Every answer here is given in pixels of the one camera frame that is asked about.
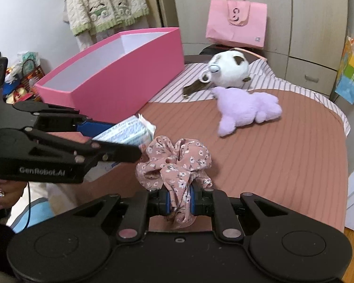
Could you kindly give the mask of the person left hand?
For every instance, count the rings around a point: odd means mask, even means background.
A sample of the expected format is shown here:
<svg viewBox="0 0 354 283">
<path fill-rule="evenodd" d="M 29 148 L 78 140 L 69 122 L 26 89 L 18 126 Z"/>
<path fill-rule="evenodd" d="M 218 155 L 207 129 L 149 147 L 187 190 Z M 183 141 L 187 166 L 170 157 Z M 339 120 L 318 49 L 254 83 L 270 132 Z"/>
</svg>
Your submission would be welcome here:
<svg viewBox="0 0 354 283">
<path fill-rule="evenodd" d="M 0 179 L 0 210 L 13 207 L 23 195 L 26 182 Z"/>
</svg>

